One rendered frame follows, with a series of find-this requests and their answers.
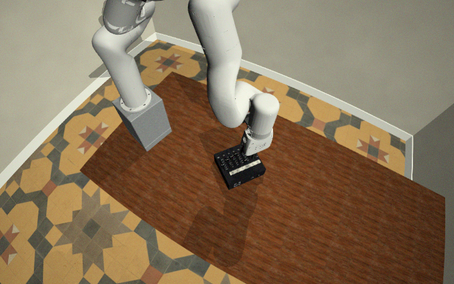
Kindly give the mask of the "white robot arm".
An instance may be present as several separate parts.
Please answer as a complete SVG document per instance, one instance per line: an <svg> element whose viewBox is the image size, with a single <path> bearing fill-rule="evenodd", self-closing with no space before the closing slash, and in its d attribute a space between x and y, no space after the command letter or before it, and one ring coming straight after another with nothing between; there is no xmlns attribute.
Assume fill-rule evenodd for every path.
<svg viewBox="0 0 454 284"><path fill-rule="evenodd" d="M120 106L130 113L145 109L152 99L134 58L126 50L148 25L155 11L155 1L162 0L107 0L104 26L92 38L92 46L122 98ZM232 12L239 2L189 0L188 12L207 59L207 97L217 120L229 128L246 123L245 134L266 139L276 120L279 101L270 93L236 81L242 48Z"/></svg>

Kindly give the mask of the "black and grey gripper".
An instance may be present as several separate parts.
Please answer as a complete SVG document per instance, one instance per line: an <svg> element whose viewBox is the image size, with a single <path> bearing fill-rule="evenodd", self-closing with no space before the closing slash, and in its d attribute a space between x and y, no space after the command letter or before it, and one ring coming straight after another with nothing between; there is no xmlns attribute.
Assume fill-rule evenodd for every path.
<svg viewBox="0 0 454 284"><path fill-rule="evenodd" d="M268 147L270 147L273 138L273 129L271 134L266 139L255 139L249 134L243 133L242 140L240 143L241 153L246 156L251 157L252 159L256 158L257 152L260 152Z"/></svg>

